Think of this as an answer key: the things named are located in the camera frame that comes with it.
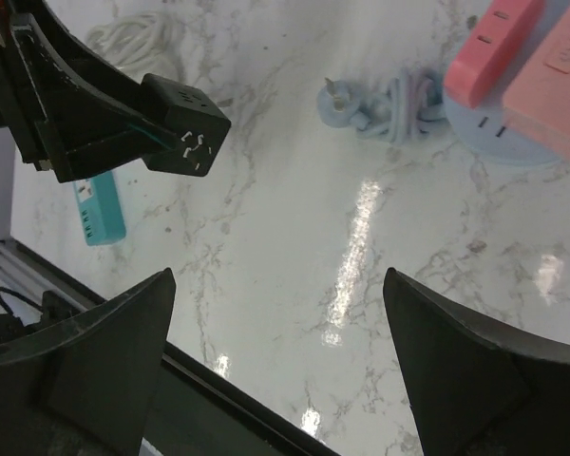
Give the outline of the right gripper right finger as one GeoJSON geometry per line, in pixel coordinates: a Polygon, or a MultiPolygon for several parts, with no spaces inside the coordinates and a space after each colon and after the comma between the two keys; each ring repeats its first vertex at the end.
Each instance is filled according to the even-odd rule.
{"type": "Polygon", "coordinates": [[[570,345],[390,268],[383,295],[426,455],[570,455],[570,345]]]}

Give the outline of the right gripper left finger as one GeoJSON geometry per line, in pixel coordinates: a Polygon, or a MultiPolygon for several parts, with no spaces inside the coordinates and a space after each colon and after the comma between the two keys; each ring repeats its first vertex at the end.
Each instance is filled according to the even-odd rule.
{"type": "Polygon", "coordinates": [[[170,269],[80,313],[0,313],[0,455],[136,455],[176,284],[170,269]]]}

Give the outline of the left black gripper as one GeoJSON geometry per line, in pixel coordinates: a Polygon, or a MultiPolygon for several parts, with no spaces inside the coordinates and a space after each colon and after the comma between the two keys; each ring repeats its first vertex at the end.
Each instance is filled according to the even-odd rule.
{"type": "Polygon", "coordinates": [[[167,56],[151,49],[168,31],[166,23],[162,15],[123,18],[105,30],[105,44],[94,48],[72,35],[46,2],[0,1],[0,128],[9,129],[23,162],[69,182],[175,149],[176,132],[146,118],[139,103],[145,75],[175,81],[167,56]],[[42,112],[10,28],[15,38],[28,37],[41,60],[66,84],[123,117],[124,123],[98,130],[79,126],[82,142],[66,147],[55,123],[38,122],[42,112]]]}

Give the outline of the black cube plug adapter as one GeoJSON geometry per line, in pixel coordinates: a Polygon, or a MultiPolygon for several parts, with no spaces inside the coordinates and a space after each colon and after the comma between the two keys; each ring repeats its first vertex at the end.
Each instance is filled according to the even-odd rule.
{"type": "Polygon", "coordinates": [[[204,177],[231,128],[231,121],[204,92],[181,83],[147,74],[139,95],[140,111],[171,136],[151,136],[161,152],[142,159],[152,171],[204,177]]]}

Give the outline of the blue round power strip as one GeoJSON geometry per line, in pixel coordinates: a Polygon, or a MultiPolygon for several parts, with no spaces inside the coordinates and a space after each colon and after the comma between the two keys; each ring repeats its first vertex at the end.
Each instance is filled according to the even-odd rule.
{"type": "Polygon", "coordinates": [[[532,166],[559,159],[547,147],[506,127],[499,108],[473,110],[451,101],[442,78],[430,69],[403,68],[384,90],[327,78],[316,108],[323,124],[350,128],[365,140],[397,146],[419,143],[449,126],[464,146],[489,161],[532,166]]]}

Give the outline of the pink cube socket adapter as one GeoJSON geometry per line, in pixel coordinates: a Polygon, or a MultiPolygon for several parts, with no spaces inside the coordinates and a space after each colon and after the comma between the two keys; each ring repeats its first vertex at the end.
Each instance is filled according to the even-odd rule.
{"type": "Polygon", "coordinates": [[[505,125],[570,161],[570,5],[503,95],[505,125]]]}

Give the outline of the pink plug adapter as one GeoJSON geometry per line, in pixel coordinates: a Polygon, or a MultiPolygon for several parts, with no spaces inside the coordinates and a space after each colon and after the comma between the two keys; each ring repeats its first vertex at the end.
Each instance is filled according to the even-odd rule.
{"type": "Polygon", "coordinates": [[[464,107],[477,107],[516,57],[543,10],[542,0],[492,1],[449,65],[446,95],[464,107]]]}

